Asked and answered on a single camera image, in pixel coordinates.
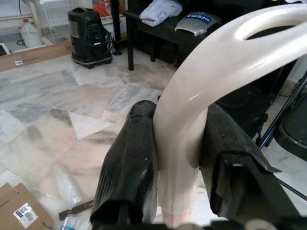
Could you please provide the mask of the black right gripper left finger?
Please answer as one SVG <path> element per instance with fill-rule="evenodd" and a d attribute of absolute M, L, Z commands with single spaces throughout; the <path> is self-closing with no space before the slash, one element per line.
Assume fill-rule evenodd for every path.
<path fill-rule="evenodd" d="M 135 103 L 107 152 L 90 222 L 105 225 L 151 224 L 157 209 L 157 155 L 153 138 L 156 104 Z"/>

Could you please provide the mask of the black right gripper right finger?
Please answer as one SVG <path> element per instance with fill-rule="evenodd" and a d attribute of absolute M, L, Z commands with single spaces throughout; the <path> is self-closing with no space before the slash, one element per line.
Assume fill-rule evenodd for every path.
<path fill-rule="evenodd" d="M 257 145 L 221 107 L 208 108 L 200 171 L 214 214 L 227 219 L 296 218 L 300 214 Z"/>

